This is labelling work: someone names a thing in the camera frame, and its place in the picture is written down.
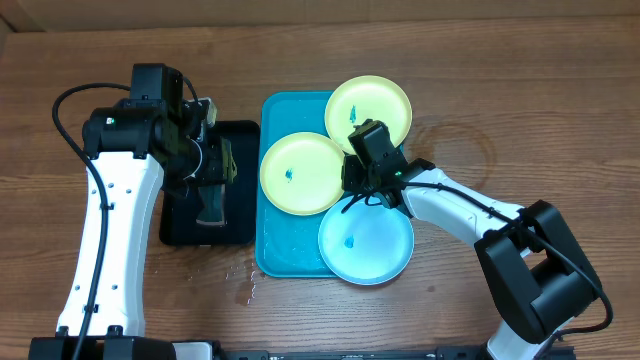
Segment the green scrubbing sponge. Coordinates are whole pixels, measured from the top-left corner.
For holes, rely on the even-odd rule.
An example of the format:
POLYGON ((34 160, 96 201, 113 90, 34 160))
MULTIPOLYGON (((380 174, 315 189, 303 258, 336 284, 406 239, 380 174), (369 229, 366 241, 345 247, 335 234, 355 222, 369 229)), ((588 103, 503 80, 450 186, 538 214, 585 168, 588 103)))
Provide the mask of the green scrubbing sponge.
POLYGON ((202 209, 196 222, 204 226, 223 226, 226 223, 224 212, 225 185, 201 187, 199 195, 202 209))

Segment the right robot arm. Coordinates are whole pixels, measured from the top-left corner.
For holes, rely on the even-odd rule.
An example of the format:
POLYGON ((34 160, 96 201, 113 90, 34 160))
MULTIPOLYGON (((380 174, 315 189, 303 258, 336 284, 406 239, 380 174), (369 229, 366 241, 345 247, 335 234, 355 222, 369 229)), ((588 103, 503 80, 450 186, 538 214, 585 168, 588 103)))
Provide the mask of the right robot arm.
POLYGON ((408 218, 431 223, 475 250, 494 304, 498 331, 481 359, 569 359, 555 343, 607 328, 613 309, 602 283, 552 204, 523 207, 482 195, 433 163, 406 160, 388 127, 368 119, 348 140, 342 170, 355 202, 377 198, 408 218))

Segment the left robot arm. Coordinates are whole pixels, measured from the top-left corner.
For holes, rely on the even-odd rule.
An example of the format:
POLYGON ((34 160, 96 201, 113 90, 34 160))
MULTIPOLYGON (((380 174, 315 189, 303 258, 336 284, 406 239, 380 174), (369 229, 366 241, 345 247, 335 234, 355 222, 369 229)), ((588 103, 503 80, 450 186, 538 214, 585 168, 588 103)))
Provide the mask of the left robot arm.
POLYGON ((136 64, 128 97, 95 109, 77 144, 59 108, 52 120, 85 164, 87 207, 72 288, 52 337, 32 339, 31 359, 213 359, 208 340, 163 341, 145 335, 143 280, 152 213, 159 192, 186 197, 230 184, 237 174, 228 140, 207 138, 216 108, 185 100, 193 88, 164 64, 136 64))

